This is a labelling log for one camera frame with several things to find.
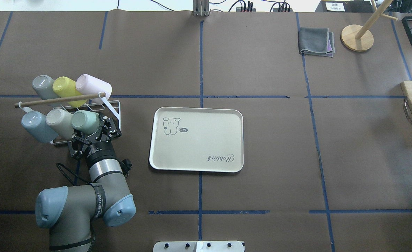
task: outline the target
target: wooden mug tree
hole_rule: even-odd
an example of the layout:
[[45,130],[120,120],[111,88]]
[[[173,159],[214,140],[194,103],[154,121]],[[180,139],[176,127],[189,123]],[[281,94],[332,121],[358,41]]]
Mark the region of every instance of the wooden mug tree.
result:
[[385,0],[379,8],[376,7],[376,2],[371,0],[374,10],[376,10],[370,19],[362,26],[356,24],[350,24],[342,30],[342,43],[353,51],[366,51],[374,44],[373,34],[368,30],[380,16],[384,16],[389,19],[398,20],[393,16],[385,15],[383,12],[390,6],[393,0]]

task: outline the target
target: blue joint cap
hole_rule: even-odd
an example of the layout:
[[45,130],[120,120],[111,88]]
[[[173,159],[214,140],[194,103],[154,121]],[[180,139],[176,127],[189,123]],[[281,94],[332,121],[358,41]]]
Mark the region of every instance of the blue joint cap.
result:
[[114,203],[103,215],[103,221],[108,226],[118,226],[128,222],[136,213],[133,195],[128,194]]
[[36,224],[40,228],[53,227],[63,211],[66,199],[66,186],[40,192],[35,204]]

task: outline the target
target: folded cloth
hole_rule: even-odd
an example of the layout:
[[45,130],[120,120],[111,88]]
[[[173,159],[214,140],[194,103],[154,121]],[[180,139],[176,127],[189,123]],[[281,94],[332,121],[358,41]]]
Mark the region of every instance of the folded cloth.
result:
[[334,57],[334,33],[327,28],[300,27],[298,43],[300,53]]

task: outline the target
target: cartoon drawing on tray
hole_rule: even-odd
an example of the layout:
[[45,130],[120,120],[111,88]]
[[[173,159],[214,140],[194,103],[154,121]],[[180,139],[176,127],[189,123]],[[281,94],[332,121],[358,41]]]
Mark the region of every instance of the cartoon drawing on tray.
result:
[[164,133],[165,133],[166,135],[169,135],[169,134],[174,135],[174,134],[176,134],[177,131],[178,131],[179,121],[180,121],[181,119],[179,119],[179,118],[167,118],[167,117],[164,117],[163,120],[164,120],[164,123],[163,123],[163,125],[164,125]]

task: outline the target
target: white bracket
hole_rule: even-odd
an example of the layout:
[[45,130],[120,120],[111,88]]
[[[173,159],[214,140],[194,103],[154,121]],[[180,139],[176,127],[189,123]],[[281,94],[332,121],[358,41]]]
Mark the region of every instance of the white bracket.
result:
[[157,242],[153,252],[245,252],[239,241]]
[[209,16],[209,0],[193,0],[194,16]]

